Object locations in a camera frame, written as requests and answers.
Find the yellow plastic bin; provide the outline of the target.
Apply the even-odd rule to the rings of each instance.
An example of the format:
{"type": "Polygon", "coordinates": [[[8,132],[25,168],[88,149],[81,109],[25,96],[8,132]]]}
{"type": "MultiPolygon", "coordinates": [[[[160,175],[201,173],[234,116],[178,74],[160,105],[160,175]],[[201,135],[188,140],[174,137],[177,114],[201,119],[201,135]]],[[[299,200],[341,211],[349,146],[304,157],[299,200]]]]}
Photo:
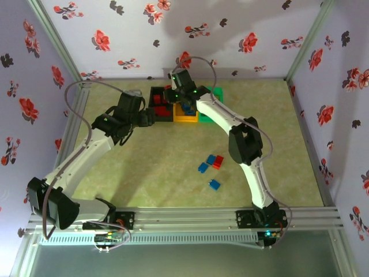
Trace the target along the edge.
{"type": "Polygon", "coordinates": [[[173,121],[182,123],[197,123],[199,112],[195,111],[193,115],[186,115],[180,103],[173,105],[173,121]]]}

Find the black plastic bin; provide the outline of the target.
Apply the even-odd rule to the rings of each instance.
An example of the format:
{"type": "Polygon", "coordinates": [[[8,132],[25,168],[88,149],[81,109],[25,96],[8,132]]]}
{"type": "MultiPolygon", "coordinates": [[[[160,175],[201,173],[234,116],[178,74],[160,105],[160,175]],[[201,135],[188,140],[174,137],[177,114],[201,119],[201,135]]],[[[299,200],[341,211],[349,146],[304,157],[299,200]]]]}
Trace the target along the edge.
{"type": "Polygon", "coordinates": [[[167,102],[164,98],[164,87],[151,87],[150,88],[150,97],[149,97],[149,107],[154,109],[156,106],[172,106],[171,116],[170,117],[157,117],[156,122],[172,122],[173,121],[173,104],[167,102]],[[160,95],[161,96],[161,104],[154,105],[153,103],[153,95],[160,95]]]}

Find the green plastic bin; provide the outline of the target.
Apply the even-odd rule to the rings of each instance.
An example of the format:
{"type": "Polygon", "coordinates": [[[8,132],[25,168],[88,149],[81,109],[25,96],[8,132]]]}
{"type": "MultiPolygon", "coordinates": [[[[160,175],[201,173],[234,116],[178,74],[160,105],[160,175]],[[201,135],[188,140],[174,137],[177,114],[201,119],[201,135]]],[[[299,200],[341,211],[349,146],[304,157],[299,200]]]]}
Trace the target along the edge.
{"type": "MultiPolygon", "coordinates": [[[[224,95],[223,95],[222,88],[216,87],[213,91],[213,94],[214,94],[215,98],[218,101],[220,101],[221,103],[224,103],[224,95]]],[[[198,122],[200,122],[200,123],[213,123],[214,121],[210,117],[208,117],[206,114],[199,113],[198,122]]]]}

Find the green circuit board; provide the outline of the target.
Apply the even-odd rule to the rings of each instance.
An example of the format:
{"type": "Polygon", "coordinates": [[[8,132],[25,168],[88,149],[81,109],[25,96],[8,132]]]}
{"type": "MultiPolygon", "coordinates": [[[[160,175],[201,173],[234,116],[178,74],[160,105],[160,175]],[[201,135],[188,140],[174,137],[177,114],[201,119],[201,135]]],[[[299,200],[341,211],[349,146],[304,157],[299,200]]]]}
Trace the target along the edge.
{"type": "Polygon", "coordinates": [[[121,242],[123,235],[120,233],[105,233],[96,234],[94,237],[95,243],[118,243],[121,242]]]}

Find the aluminium side rail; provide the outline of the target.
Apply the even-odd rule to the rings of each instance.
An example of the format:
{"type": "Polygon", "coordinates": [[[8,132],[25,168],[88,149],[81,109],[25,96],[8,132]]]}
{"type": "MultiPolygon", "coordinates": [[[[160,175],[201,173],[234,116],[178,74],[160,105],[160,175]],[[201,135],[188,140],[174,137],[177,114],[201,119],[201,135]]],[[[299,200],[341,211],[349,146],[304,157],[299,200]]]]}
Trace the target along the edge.
{"type": "Polygon", "coordinates": [[[67,117],[66,129],[64,131],[61,146],[55,161],[55,168],[58,167],[73,151],[77,141],[78,132],[82,120],[70,111],[70,107],[79,115],[83,115],[91,84],[87,81],[81,81],[78,84],[68,86],[66,91],[67,110],[69,115],[67,117]]]}
{"type": "Polygon", "coordinates": [[[314,178],[317,183],[317,187],[319,190],[319,194],[322,200],[322,203],[325,207],[335,207],[336,205],[333,202],[333,199],[329,192],[329,187],[325,182],[324,176],[320,172],[318,166],[321,165],[321,160],[315,148],[313,139],[311,137],[308,124],[306,121],[306,116],[302,116],[301,112],[303,111],[300,101],[297,96],[296,87],[292,81],[287,81],[289,93],[291,95],[291,100],[293,107],[295,109],[296,116],[298,118],[300,130],[303,136],[305,148],[307,150],[307,154],[309,157],[309,161],[311,164],[311,169],[314,173],[314,178]]]}

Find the aluminium frame post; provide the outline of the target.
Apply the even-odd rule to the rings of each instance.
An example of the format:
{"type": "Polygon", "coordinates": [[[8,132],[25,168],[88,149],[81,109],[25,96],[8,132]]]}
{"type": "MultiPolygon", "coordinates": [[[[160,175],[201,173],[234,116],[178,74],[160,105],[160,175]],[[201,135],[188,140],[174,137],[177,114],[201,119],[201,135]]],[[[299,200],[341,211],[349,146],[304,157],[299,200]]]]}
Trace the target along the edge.
{"type": "Polygon", "coordinates": [[[298,72],[299,68],[301,67],[303,63],[305,56],[308,53],[309,48],[312,46],[320,30],[324,26],[325,21],[328,15],[330,14],[330,11],[333,8],[335,3],[336,3],[336,0],[323,0],[322,1],[322,5],[319,10],[319,13],[316,16],[311,28],[309,29],[308,34],[304,38],[304,42],[284,79],[286,82],[292,81],[295,74],[298,72]]]}
{"type": "Polygon", "coordinates": [[[73,76],[75,81],[81,81],[82,78],[78,72],[78,69],[41,0],[26,1],[33,12],[36,14],[36,17],[39,19],[48,38],[56,49],[59,57],[63,61],[63,64],[67,67],[68,72],[73,76]]]}

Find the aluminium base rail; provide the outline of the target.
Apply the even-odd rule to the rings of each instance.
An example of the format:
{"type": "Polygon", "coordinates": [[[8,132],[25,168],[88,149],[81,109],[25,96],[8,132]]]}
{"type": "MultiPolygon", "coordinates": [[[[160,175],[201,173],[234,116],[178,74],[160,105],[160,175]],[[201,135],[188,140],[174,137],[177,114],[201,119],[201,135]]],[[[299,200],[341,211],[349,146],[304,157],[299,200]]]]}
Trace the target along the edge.
{"type": "Polygon", "coordinates": [[[278,222],[255,227],[246,223],[252,208],[118,208],[135,213],[133,233],[311,231],[342,230],[343,221],[335,207],[292,207],[278,222]]]}

